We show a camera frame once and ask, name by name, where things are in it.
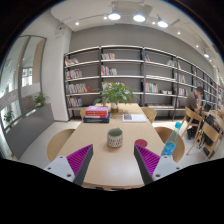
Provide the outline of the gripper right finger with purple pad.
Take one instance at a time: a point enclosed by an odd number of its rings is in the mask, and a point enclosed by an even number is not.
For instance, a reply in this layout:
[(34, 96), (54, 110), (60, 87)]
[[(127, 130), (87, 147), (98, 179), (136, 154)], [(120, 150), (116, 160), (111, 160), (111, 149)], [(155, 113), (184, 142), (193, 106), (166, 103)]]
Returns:
[(138, 145), (134, 145), (134, 156), (145, 185), (180, 170), (171, 156), (158, 156)]

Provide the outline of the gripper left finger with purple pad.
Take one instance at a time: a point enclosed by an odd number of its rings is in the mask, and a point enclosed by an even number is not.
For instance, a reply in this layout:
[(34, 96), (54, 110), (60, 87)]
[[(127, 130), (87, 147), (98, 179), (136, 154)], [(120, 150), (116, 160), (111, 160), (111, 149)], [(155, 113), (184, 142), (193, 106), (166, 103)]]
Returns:
[(45, 170), (81, 186), (92, 156), (93, 145), (90, 144), (68, 156), (58, 156), (45, 167)]

